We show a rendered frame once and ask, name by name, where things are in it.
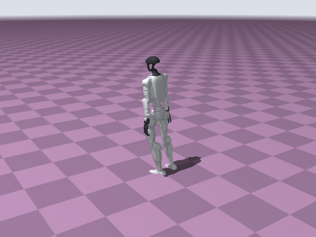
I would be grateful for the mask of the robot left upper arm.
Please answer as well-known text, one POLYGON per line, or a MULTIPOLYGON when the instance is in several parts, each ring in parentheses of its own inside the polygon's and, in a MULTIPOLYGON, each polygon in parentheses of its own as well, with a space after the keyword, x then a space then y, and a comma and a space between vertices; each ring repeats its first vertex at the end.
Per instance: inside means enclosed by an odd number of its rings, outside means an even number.
POLYGON ((143 94, 144 99, 146 99, 147 104, 150 103, 150 86, 151 86, 151 78, 147 78, 142 80, 143 94))

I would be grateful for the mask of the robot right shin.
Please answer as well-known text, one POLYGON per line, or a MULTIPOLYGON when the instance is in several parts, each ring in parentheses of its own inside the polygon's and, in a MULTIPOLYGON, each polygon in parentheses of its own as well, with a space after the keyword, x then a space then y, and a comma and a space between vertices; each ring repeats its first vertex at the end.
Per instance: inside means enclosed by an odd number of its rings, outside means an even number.
MULTIPOLYGON (((170 138, 170 136, 168 136, 170 138)), ((167 155, 167 159, 168 159, 168 162, 169 162, 169 165, 172 165, 173 163, 173 157, 172 157, 172 154, 173 154, 173 146, 172 146, 172 143, 171 143, 171 138, 170 138, 170 144, 168 145, 165 145, 163 144, 163 147, 164 147, 164 151, 167 155)))

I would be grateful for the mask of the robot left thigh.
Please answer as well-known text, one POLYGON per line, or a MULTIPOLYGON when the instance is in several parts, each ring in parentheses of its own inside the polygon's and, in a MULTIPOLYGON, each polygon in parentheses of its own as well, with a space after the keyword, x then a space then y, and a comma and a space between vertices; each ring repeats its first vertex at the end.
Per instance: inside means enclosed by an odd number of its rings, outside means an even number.
POLYGON ((152 148, 153 145, 156 145, 156 146, 158 146, 159 151, 160 151, 161 144, 159 142, 155 141, 156 135, 155 135, 155 128, 154 127, 157 124, 157 117, 155 115, 152 115, 152 116, 150 116, 150 119, 151 119, 150 123, 148 124, 148 134, 150 136, 146 135, 146 138, 147 138, 147 141, 148 141, 148 143, 149 143, 151 148, 152 148))

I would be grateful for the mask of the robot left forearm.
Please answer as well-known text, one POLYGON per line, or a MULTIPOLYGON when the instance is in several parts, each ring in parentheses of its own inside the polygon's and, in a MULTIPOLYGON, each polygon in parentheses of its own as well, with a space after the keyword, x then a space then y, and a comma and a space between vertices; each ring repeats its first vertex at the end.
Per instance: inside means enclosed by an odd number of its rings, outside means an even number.
MULTIPOLYGON (((143 109, 144 109, 144 121, 150 119, 150 106, 147 104, 146 99, 142 99, 143 109)), ((150 119, 151 120, 151 119, 150 119)))

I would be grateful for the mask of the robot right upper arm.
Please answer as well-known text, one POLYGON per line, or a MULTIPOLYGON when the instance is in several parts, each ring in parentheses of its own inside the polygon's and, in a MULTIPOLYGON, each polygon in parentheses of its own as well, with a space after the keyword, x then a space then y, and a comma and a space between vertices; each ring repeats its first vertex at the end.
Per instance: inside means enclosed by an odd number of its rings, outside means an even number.
POLYGON ((163 74, 163 75, 165 77, 165 88, 166 88, 166 95, 167 95, 167 78, 168 78, 168 76, 167 76, 167 74, 163 74))

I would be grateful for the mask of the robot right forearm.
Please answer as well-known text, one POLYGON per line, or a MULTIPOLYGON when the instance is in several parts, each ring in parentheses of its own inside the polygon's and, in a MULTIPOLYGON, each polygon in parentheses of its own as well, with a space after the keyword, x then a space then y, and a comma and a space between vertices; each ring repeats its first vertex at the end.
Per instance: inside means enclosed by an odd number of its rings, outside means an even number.
POLYGON ((168 93, 165 96, 165 101, 163 101, 163 106, 164 106, 164 109, 167 111, 168 110, 168 93))

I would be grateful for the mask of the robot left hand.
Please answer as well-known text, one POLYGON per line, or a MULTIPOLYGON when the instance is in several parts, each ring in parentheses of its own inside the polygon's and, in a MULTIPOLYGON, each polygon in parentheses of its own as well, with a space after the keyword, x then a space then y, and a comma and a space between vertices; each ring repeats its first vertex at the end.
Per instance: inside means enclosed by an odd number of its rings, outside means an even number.
POLYGON ((147 120, 146 120, 146 122, 144 121, 144 133, 147 135, 147 136, 150 136, 149 134, 148 134, 148 124, 150 123, 150 119, 148 118, 147 120))

